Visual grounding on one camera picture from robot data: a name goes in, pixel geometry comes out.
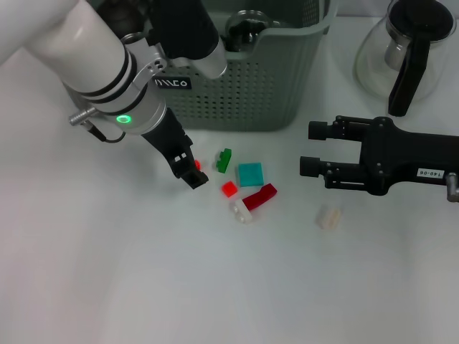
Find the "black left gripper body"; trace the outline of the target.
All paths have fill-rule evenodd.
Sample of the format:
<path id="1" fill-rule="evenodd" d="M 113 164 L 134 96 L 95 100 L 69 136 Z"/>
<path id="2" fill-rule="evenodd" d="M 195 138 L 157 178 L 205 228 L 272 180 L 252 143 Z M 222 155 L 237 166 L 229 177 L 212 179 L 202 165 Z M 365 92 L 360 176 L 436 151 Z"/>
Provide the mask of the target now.
<path id="1" fill-rule="evenodd" d="M 161 122 L 142 137 L 163 155 L 175 177 L 191 178 L 194 172 L 192 141 L 169 107 Z"/>

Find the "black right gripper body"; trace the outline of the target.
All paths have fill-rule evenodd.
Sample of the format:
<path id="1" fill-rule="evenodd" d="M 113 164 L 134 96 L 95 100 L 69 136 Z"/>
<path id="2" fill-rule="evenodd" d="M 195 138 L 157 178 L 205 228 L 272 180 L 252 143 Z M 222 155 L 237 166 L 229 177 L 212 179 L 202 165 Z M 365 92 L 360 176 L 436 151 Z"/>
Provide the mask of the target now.
<path id="1" fill-rule="evenodd" d="M 373 196 L 401 182 L 445 186 L 449 174 L 459 176 L 459 136 L 408 132 L 378 117 L 366 128 L 359 164 Z"/>

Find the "pale translucent toy brick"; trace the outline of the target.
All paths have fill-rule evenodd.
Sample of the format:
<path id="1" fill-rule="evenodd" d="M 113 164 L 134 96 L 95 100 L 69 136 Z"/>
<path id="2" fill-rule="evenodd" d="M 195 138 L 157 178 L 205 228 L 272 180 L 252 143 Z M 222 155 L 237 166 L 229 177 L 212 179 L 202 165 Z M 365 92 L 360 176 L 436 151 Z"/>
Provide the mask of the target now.
<path id="1" fill-rule="evenodd" d="M 323 205 L 316 216 L 316 224 L 326 231 L 335 230 L 341 220 L 342 210 L 337 206 Z"/>

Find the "white toy brick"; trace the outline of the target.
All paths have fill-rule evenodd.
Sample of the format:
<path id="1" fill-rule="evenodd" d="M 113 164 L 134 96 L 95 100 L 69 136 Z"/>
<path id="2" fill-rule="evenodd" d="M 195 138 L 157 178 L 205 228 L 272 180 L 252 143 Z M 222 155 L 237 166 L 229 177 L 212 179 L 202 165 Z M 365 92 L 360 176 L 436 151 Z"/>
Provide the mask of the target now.
<path id="1" fill-rule="evenodd" d="M 249 224 L 252 221 L 252 214 L 246 207 L 242 199 L 236 199 L 230 205 L 236 220 L 242 224 Z"/>

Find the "glass teacup black base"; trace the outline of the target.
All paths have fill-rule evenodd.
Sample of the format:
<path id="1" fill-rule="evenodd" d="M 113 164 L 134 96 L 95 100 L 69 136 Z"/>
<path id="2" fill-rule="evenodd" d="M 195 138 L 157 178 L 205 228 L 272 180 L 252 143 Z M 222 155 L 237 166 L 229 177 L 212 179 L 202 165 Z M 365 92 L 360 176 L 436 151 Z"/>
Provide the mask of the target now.
<path id="1" fill-rule="evenodd" d="M 262 31 L 278 27 L 280 22 L 261 11 L 241 10 L 227 20 L 222 40 L 228 52 L 249 52 Z"/>
<path id="2" fill-rule="evenodd" d="M 120 40 L 124 45 L 134 44 L 136 42 L 141 41 L 145 38 L 145 34 L 143 32 L 134 32 L 125 35 Z"/>

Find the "grey perforated storage bin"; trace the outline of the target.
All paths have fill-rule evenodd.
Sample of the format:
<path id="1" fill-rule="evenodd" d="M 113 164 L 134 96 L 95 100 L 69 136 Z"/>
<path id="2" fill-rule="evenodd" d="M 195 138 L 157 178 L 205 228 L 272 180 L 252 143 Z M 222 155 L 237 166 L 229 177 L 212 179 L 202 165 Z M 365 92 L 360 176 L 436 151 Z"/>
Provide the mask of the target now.
<path id="1" fill-rule="evenodd" d="M 253 50 L 228 52 L 227 71 L 209 80 L 192 67 L 167 67 L 155 83 L 186 128 L 273 131 L 295 118 L 320 40 L 337 0 L 201 0 L 221 39 L 227 20 L 256 10 L 280 22 Z"/>

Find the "green stepped toy brick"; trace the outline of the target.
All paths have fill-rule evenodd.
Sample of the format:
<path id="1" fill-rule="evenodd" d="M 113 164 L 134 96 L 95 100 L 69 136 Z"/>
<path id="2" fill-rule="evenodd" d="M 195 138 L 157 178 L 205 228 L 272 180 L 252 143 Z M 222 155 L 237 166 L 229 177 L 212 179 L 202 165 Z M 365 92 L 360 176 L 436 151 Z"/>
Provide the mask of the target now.
<path id="1" fill-rule="evenodd" d="M 231 157 L 232 150 L 229 148 L 225 148 L 223 151 L 219 153 L 219 158 L 217 159 L 215 164 L 216 169 L 219 173 L 226 173 Z"/>

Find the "metal right gripper connector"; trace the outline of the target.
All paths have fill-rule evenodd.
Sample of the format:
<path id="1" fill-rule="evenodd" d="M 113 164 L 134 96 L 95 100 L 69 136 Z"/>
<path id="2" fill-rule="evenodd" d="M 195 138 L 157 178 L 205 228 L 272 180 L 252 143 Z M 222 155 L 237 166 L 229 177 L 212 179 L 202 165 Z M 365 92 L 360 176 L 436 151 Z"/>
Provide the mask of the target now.
<path id="1" fill-rule="evenodd" d="M 446 178 L 447 200 L 452 203 L 459 203 L 459 175 L 449 173 Z"/>

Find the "metal gripper connector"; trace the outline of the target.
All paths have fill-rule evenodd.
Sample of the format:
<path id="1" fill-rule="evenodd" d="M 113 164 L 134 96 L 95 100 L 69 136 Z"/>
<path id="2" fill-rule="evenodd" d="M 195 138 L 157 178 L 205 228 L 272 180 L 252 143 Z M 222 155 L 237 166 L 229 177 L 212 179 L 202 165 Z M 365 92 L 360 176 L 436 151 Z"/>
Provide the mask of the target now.
<path id="1" fill-rule="evenodd" d="M 97 114 L 98 114 L 98 111 L 94 107 L 90 107 L 85 110 L 81 110 L 80 112 L 75 113 L 69 117 L 69 124 L 71 126 L 81 125 L 86 120 L 88 120 L 89 118 Z"/>
<path id="2" fill-rule="evenodd" d="M 449 173 L 446 178 L 447 200 L 452 203 L 459 203 L 459 175 Z"/>

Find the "teal square toy plate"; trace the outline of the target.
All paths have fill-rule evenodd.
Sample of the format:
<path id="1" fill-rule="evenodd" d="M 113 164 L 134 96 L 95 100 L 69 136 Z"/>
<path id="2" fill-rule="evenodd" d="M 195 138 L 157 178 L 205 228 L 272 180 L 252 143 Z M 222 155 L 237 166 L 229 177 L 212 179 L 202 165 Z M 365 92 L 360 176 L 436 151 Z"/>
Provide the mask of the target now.
<path id="1" fill-rule="evenodd" d="M 242 163 L 237 167 L 241 187 L 264 186 L 261 163 Z"/>

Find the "dark red long brick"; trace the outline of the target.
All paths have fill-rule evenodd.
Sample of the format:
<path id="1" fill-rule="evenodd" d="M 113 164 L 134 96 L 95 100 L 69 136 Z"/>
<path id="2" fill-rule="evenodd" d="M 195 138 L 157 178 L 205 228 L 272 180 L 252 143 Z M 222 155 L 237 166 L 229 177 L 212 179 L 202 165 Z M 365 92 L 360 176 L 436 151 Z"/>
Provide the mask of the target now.
<path id="1" fill-rule="evenodd" d="M 273 198 L 277 192 L 278 190 L 271 183 L 269 183 L 262 186 L 258 192 L 245 197 L 242 202 L 248 211 L 253 211 L 254 209 L 262 206 L 267 201 L 271 200 L 271 198 Z"/>

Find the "metal left gripper connector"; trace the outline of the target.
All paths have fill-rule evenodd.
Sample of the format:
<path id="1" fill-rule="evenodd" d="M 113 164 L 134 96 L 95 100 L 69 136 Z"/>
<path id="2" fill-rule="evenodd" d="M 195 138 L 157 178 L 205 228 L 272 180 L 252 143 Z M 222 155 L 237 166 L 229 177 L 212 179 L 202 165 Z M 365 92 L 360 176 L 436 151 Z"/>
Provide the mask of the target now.
<path id="1" fill-rule="evenodd" d="M 85 110 L 81 110 L 80 112 L 75 113 L 69 117 L 69 124 L 71 126 L 81 125 L 86 120 L 88 120 L 89 118 L 97 114 L 98 114 L 98 111 L 94 107 L 90 107 Z"/>

